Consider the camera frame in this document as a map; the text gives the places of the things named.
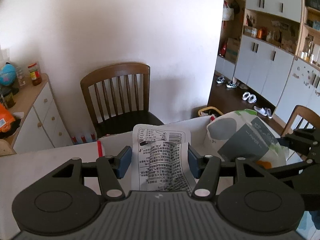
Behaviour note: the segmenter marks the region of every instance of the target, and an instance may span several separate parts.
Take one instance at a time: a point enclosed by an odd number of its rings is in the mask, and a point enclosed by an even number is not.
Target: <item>globe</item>
[[[16,69],[11,64],[6,64],[0,68],[0,84],[10,86],[16,78]]]

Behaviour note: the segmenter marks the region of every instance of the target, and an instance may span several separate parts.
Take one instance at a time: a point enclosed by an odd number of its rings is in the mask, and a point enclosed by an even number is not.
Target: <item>white tote bag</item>
[[[233,8],[230,8],[227,2],[224,1],[222,21],[233,21],[234,16]]]

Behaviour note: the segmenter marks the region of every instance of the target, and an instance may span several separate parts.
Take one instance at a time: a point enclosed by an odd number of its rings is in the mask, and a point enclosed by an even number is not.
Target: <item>gray square on bag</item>
[[[238,157],[258,161],[268,150],[269,148],[258,138],[250,127],[244,124],[218,150],[218,154],[220,154],[225,161],[235,161]]]
[[[266,142],[268,146],[270,146],[272,143],[277,144],[278,140],[276,137],[272,134],[272,132],[266,127],[266,125],[260,120],[259,117],[256,117],[251,121],[251,124],[253,128],[255,128],[258,133],[261,135],[263,140]]]

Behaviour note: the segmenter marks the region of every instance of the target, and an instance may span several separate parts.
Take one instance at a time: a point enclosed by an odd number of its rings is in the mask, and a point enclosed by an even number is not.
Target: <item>white wall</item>
[[[115,62],[151,66],[150,111],[164,123],[207,104],[223,0],[0,0],[0,43],[10,60],[39,61],[71,135],[93,126],[80,89]]]

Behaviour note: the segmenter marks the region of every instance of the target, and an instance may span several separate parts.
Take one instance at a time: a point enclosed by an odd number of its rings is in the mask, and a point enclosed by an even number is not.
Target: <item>floor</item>
[[[224,114],[229,113],[231,111],[243,110],[243,109],[253,109],[254,106],[258,107],[268,107],[273,112],[275,107],[262,98],[254,91],[250,91],[250,93],[254,93],[257,96],[257,102],[253,104],[249,104],[247,101],[242,100],[242,95],[246,90],[242,90],[239,87],[237,88],[227,88],[225,84],[217,84],[216,79],[217,75],[214,76],[212,87],[210,91],[210,96],[208,100],[208,106],[214,106],[218,108]],[[283,130],[281,125],[279,125],[275,120],[269,119],[268,117],[264,117],[258,114],[259,117],[265,121],[276,133],[280,134]]]

